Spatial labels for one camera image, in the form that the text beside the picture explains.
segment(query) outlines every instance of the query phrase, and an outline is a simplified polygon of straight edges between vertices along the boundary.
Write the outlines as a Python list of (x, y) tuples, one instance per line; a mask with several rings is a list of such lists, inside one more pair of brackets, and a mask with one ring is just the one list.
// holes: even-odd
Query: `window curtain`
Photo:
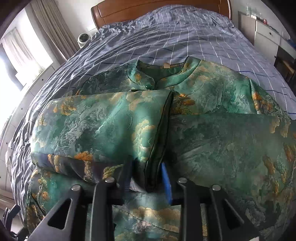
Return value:
[(72, 57), (80, 48), (70, 32), (54, 0), (33, 0), (33, 11), (40, 24), (65, 59)]
[(8, 32), (2, 39), (3, 48), (17, 71), (16, 77), (25, 85), (33, 82), (43, 72), (43, 68), (34, 59), (16, 28)]
[(51, 38), (48, 36), (48, 34), (45, 32), (44, 28), (42, 27), (40, 21), (38, 20), (31, 4), (28, 4), (25, 7), (27, 16), (29, 21), (31, 22), (31, 25), (38, 36), (39, 40), (41, 41), (42, 45), (49, 48), (48, 54), (52, 58), (56, 58), (59, 65), (62, 65), (66, 59), (64, 55), (61, 53), (61, 51), (58, 49), (58, 47), (54, 44), (54, 42), (51, 40)]

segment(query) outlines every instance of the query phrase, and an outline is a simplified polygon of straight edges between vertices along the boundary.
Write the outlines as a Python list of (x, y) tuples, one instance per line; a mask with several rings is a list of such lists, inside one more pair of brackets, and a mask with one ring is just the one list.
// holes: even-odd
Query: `black bracket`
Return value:
[(18, 205), (14, 205), (12, 209), (6, 208), (3, 214), (3, 222), (0, 221), (0, 235), (2, 238), (7, 241), (24, 241), (27, 235), (29, 234), (26, 228), (22, 228), (17, 234), (11, 231), (12, 220), (18, 212), (20, 211), (20, 207)]
[(85, 240), (88, 204), (92, 204), (90, 240), (114, 241), (112, 205), (123, 205), (123, 195), (129, 189), (131, 172), (132, 158), (129, 156), (118, 181), (108, 177), (93, 185), (92, 198), (80, 185), (73, 185), (48, 212), (28, 241)]
[(200, 204), (206, 204), (209, 241), (263, 240), (251, 221), (219, 186), (203, 187), (178, 177), (166, 162), (162, 163), (162, 178), (167, 200), (181, 205), (179, 241), (202, 241)]

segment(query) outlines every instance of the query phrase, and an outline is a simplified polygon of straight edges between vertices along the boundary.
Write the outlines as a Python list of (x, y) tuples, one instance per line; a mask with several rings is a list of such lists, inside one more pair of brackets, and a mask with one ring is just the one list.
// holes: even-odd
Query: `mandarin collar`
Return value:
[(196, 67), (200, 63), (200, 59), (188, 56), (183, 63), (182, 69), (177, 74), (172, 74), (166, 78), (160, 79), (156, 86), (155, 81), (152, 77), (148, 76), (144, 72), (140, 71), (140, 60), (137, 61), (135, 64), (128, 64), (127, 72), (128, 77), (131, 81), (135, 82), (138, 85), (143, 85), (144, 88), (148, 90), (157, 90), (163, 89), (166, 87), (170, 87), (173, 85), (177, 85), (187, 79), (189, 75), (196, 69)]

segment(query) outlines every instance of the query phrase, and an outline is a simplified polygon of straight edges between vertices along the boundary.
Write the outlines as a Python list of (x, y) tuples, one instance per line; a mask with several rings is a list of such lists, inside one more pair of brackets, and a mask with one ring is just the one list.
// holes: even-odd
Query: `drawer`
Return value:
[(39, 90), (41, 90), (42, 86), (46, 83), (48, 78), (52, 75), (54, 72), (54, 68), (52, 66), (48, 67), (47, 70), (45, 70), (38, 79), (34, 81), (32, 84), (32, 87), (30, 88), (30, 92), (36, 96)]
[(12, 193), (12, 189), (11, 189), (11, 182), (10, 182), (10, 179), (9, 179), (9, 175), (7, 173), (6, 175), (6, 188), (5, 188), (5, 191), (7, 192), (11, 192)]
[(26, 114), (29, 105), (31, 104), (32, 100), (34, 99), (34, 96), (32, 93), (28, 92), (24, 96), (24, 98), (21, 100), (19, 106), (16, 108), (16, 110), (13, 112), (10, 123), (14, 127), (18, 127), (21, 119)]
[(7, 167), (5, 162), (0, 161), (0, 189), (6, 189)]
[(296, 50), (283, 38), (281, 38), (280, 47), (285, 50), (293, 59), (296, 59)]
[(5, 162), (5, 153), (7, 152), (8, 144), (13, 138), (15, 130), (16, 128), (13, 125), (8, 124), (0, 147), (0, 160), (3, 162)]
[(263, 23), (260, 23), (258, 21), (257, 21), (256, 32), (262, 34), (266, 38), (275, 42), (277, 45), (279, 45), (279, 43), (281, 41), (280, 35), (278, 35), (276, 32), (271, 30), (269, 27), (267, 27), (266, 25), (264, 25)]
[(254, 45), (256, 20), (249, 16), (239, 14), (239, 30)]
[(263, 55), (263, 57), (265, 57), (272, 65), (274, 65), (279, 48), (277, 44), (265, 36), (256, 33), (254, 47)]

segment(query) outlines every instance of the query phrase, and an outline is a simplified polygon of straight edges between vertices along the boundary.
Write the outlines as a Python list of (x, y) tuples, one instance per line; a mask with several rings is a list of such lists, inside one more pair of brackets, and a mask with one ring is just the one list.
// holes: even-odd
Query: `fabric button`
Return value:
[(146, 89), (152, 90), (152, 85), (146, 85)]

